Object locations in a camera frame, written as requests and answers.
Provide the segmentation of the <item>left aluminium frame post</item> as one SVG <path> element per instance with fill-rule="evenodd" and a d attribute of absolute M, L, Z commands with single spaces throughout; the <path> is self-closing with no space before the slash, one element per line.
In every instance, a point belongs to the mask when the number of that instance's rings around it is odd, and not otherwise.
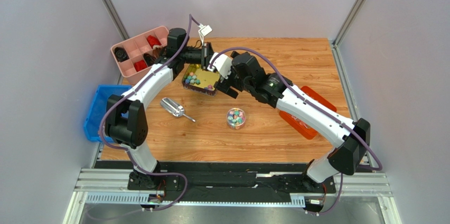
<path fill-rule="evenodd" d="M 114 26 L 116 27 L 119 35 L 121 36 L 121 38 L 123 40 L 126 40 L 129 38 L 129 34 L 114 6 L 114 3 L 112 2 L 112 0 L 102 0 Z"/>

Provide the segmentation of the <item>black chocolate in tray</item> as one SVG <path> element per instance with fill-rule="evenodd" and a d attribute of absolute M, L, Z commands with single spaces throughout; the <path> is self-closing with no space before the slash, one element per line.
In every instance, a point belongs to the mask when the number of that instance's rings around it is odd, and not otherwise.
<path fill-rule="evenodd" d="M 114 48 L 114 56 L 117 62 L 125 62 L 129 60 L 129 55 L 127 51 L 123 47 L 115 47 Z"/>

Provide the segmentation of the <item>blue plastic bin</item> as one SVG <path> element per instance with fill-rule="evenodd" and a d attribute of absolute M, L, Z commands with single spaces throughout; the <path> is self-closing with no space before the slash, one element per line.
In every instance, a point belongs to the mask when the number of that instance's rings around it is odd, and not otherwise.
<path fill-rule="evenodd" d="M 106 103 L 108 98 L 111 95 L 121 95 L 131 88 L 131 85 L 98 86 L 83 124 L 83 130 L 88 141 L 102 142 L 98 131 L 100 122 L 107 111 Z"/>

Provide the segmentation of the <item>right aluminium frame post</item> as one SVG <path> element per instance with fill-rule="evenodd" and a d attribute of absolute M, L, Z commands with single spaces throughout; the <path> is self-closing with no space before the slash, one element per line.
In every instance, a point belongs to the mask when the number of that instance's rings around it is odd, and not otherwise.
<path fill-rule="evenodd" d="M 340 43 L 343 41 L 343 39 L 345 38 L 345 35 L 349 31 L 352 23 L 356 19 L 357 15 L 358 15 L 359 11 L 361 10 L 362 6 L 364 5 L 365 1 L 366 0 L 356 0 L 354 2 L 347 17 L 344 20 L 342 26 L 340 27 L 335 39 L 332 42 L 332 44 L 335 48 L 337 48 L 340 45 Z"/>

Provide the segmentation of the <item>square tin of star candies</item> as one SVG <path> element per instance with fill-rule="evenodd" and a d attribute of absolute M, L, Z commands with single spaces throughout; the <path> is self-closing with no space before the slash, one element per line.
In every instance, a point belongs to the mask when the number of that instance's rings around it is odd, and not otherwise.
<path fill-rule="evenodd" d="M 216 72 L 203 70 L 200 65 L 189 64 L 181 83 L 186 90 L 214 97 L 217 94 L 215 83 L 220 79 Z"/>

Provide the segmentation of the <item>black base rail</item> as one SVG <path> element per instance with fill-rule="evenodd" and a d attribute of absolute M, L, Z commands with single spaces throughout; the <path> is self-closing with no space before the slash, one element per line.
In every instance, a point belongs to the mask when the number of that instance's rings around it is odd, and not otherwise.
<path fill-rule="evenodd" d="M 82 169 L 75 185 L 93 203 L 164 206 L 304 207 L 332 203 L 336 196 L 386 198 L 392 192 L 383 173 L 358 170 L 307 185 L 305 165 L 271 163 L 163 162 L 162 177 L 151 181 L 129 162 L 101 161 Z"/>

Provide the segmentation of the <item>metal scoop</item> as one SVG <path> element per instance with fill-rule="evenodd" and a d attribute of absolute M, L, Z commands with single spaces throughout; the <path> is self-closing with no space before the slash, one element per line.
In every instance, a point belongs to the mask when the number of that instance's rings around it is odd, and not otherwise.
<path fill-rule="evenodd" d="M 185 109 L 182 105 L 178 104 L 171 98 L 165 97 L 160 101 L 161 107 L 163 107 L 166 111 L 172 114 L 174 117 L 185 117 L 192 122 L 196 122 L 196 120 L 185 113 Z"/>

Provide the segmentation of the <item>aluminium frame post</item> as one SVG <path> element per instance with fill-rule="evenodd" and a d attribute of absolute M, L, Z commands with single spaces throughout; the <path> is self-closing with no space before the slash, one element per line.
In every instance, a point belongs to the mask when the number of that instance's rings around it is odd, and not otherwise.
<path fill-rule="evenodd" d="M 340 27 L 335 39 L 332 42 L 332 44 L 335 48 L 337 48 L 340 45 L 340 43 L 343 41 L 343 39 L 345 38 L 345 35 L 349 31 L 352 23 L 356 19 L 357 15 L 358 15 L 359 11 L 361 10 L 362 6 L 364 5 L 365 1 L 366 0 L 356 0 L 354 2 L 347 17 L 344 20 L 342 26 Z"/>
<path fill-rule="evenodd" d="M 112 0 L 102 0 L 114 26 L 116 27 L 119 35 L 121 36 L 121 38 L 123 40 L 126 40 L 129 38 L 129 34 L 114 6 L 114 3 L 112 2 Z"/>

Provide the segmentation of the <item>orange tray of candies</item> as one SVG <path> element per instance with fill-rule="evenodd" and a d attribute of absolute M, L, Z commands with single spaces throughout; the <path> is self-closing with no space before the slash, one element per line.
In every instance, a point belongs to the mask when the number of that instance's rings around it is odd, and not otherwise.
<path fill-rule="evenodd" d="M 288 114 L 289 123 L 294 128 L 297 128 L 295 124 L 299 120 L 324 136 L 332 145 L 339 145 L 339 125 L 333 120 L 339 116 L 337 108 L 310 87 L 293 86 L 293 89 L 284 90 L 276 108 Z"/>

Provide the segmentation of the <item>clear plastic cup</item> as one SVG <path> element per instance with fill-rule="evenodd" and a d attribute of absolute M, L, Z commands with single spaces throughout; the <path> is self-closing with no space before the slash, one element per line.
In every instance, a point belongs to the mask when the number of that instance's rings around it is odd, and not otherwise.
<path fill-rule="evenodd" d="M 231 129 L 239 130 L 246 122 L 246 113 L 240 108 L 231 108 L 226 114 L 227 124 Z"/>

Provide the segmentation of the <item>pink compartment tray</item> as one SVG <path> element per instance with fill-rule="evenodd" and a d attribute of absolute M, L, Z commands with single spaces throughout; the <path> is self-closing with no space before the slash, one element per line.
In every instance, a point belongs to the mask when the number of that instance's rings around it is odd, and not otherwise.
<path fill-rule="evenodd" d="M 136 35 L 132 38 L 129 38 L 117 44 L 114 44 L 110 48 L 112 57 L 115 60 L 121 75 L 132 85 L 136 84 L 144 75 L 148 73 L 150 69 L 150 67 L 147 67 L 146 69 L 140 72 L 136 72 L 134 68 L 134 63 L 143 60 L 144 53 L 149 53 L 150 55 L 153 55 L 155 58 L 157 58 L 159 55 L 160 48 L 152 49 L 148 44 L 146 38 L 149 35 L 157 37 L 160 40 L 162 47 L 167 45 L 168 29 L 165 26 L 158 26 L 154 29 Z M 123 47 L 127 51 L 129 55 L 129 60 L 125 62 L 116 61 L 116 58 L 114 56 L 114 48 L 118 46 Z"/>

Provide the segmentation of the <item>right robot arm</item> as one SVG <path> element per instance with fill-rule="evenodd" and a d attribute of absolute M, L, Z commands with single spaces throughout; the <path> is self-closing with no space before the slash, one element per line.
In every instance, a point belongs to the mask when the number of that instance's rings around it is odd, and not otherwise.
<path fill-rule="evenodd" d="M 236 98 L 240 91 L 250 93 L 257 101 L 284 111 L 324 136 L 333 149 L 311 161 L 303 172 L 307 181 L 322 183 L 338 173 L 353 175 L 370 143 L 370 123 L 353 121 L 320 104 L 305 94 L 279 71 L 266 73 L 255 56 L 234 51 L 229 57 L 215 53 L 209 70 L 221 79 L 218 90 Z"/>

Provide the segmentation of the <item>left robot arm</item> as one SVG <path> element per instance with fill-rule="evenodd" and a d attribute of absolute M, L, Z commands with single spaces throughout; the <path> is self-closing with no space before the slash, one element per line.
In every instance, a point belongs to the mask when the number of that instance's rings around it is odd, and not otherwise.
<path fill-rule="evenodd" d="M 169 30 L 167 44 L 159 48 L 149 72 L 134 87 L 121 95 L 111 95 L 106 104 L 103 125 L 106 136 L 125 150 L 133 161 L 130 179 L 134 184 L 154 189 L 161 184 L 161 166 L 146 145 L 146 109 L 156 95 L 182 72 L 185 64 L 209 64 L 214 51 L 211 43 L 188 46 L 185 29 Z"/>

